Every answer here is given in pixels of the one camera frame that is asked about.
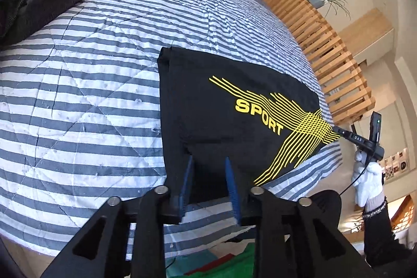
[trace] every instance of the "wrist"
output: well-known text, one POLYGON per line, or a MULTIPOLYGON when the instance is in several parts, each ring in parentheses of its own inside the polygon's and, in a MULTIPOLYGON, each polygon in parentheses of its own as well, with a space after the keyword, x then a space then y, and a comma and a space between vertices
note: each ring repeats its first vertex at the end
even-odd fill
POLYGON ((382 205, 382 203, 385 200, 384 192, 381 192, 376 197, 368 199, 368 201, 365 204, 365 212, 370 212, 382 205))

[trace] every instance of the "black t-shirt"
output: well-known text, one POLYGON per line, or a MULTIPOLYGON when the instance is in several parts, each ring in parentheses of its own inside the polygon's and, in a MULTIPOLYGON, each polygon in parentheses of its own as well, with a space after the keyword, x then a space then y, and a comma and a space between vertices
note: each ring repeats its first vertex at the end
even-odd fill
POLYGON ((190 202, 228 195, 225 159, 260 186, 291 171, 339 136, 317 95, 265 66, 163 48, 158 58, 167 182, 195 163, 190 202))

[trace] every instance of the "wooden slatted bench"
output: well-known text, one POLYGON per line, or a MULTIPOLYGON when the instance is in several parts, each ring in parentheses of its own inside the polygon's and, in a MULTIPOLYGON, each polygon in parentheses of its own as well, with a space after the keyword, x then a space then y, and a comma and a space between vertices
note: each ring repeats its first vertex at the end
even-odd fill
POLYGON ((307 0, 263 0, 303 50, 336 125, 353 123, 375 107, 361 69, 339 35, 307 0))

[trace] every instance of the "potted plant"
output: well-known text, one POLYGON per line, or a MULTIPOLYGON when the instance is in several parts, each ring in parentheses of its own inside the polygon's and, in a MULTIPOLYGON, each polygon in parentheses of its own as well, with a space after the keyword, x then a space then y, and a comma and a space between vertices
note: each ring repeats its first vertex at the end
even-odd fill
POLYGON ((342 10, 346 16, 350 18, 350 12, 349 10, 346 8, 347 2, 346 0, 308 0, 312 6, 314 6, 316 9, 319 9, 321 7, 323 7, 326 4, 330 4, 329 9, 327 10, 327 13, 325 15, 325 17, 327 16, 327 14, 329 13, 330 9, 333 8, 335 14, 337 15, 337 11, 338 10, 342 10))

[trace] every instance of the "bed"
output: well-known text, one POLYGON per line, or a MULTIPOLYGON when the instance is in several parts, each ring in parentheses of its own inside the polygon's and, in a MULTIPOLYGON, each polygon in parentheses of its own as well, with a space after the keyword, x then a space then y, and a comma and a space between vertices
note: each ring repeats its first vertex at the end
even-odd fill
MULTIPOLYGON (((55 256, 108 197, 164 183, 156 63, 164 46, 289 74, 318 94, 332 122, 308 61, 261 0, 84 0, 0 54, 3 236, 55 256)), ((296 200, 340 163, 331 143, 265 187, 296 200)), ((226 198, 189 205, 180 225, 164 226, 165 255, 246 230, 226 198)))

